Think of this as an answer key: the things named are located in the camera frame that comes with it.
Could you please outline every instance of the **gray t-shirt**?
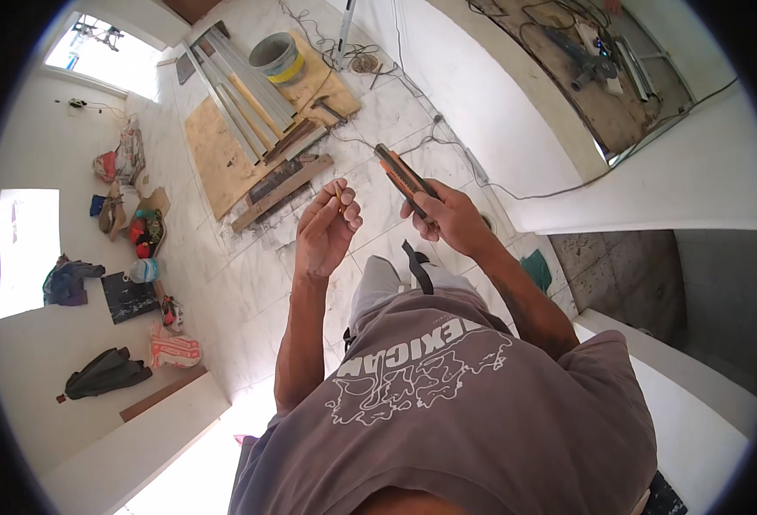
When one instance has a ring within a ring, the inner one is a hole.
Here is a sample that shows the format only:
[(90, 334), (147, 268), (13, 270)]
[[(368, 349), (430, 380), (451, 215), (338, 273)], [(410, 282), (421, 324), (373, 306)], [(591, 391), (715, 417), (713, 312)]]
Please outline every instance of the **gray t-shirt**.
[(470, 513), (627, 515), (656, 471), (624, 336), (553, 361), (476, 297), (402, 294), (366, 314), (338, 370), (273, 418), (231, 514), (343, 514), (387, 486)]

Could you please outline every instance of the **plastic bucket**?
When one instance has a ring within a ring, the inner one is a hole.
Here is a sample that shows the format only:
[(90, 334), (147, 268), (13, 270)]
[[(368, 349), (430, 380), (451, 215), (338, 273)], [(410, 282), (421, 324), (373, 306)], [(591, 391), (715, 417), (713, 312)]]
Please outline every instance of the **plastic bucket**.
[(267, 36), (256, 45), (250, 52), (250, 66), (276, 86), (295, 84), (304, 76), (304, 57), (286, 32)]

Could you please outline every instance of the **water bottle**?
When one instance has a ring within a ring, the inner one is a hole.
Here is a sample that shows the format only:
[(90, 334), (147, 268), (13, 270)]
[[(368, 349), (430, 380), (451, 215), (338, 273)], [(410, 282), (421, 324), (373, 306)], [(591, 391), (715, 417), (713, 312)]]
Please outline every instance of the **water bottle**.
[(133, 283), (150, 283), (158, 279), (162, 272), (163, 261), (160, 258), (146, 258), (137, 260), (124, 274), (124, 281), (131, 280)]

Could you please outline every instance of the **yellow bucket label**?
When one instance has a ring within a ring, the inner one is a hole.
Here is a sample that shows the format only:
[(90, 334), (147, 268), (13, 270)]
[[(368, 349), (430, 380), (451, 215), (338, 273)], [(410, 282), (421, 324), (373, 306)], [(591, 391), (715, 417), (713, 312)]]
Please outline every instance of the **yellow bucket label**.
[(286, 70), (282, 71), (281, 73), (278, 73), (276, 75), (272, 75), (270, 77), (267, 77), (270, 79), (270, 82), (274, 82), (275, 84), (279, 84), (281, 82), (287, 82), (289, 79), (293, 78), (296, 73), (299, 72), (301, 67), (304, 65), (304, 56), (301, 55), (301, 52), (299, 52), (298, 56), (295, 58), (293, 63), (288, 67)]

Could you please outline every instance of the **green cloth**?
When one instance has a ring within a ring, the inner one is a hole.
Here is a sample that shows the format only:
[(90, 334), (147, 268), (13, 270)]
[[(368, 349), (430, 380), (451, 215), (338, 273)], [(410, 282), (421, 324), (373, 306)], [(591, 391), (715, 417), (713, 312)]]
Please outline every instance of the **green cloth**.
[(549, 266), (544, 256), (538, 250), (530, 254), (529, 257), (521, 259), (522, 268), (530, 275), (533, 283), (536, 283), (538, 289), (547, 294), (549, 284), (553, 282), (553, 274), (549, 273)]

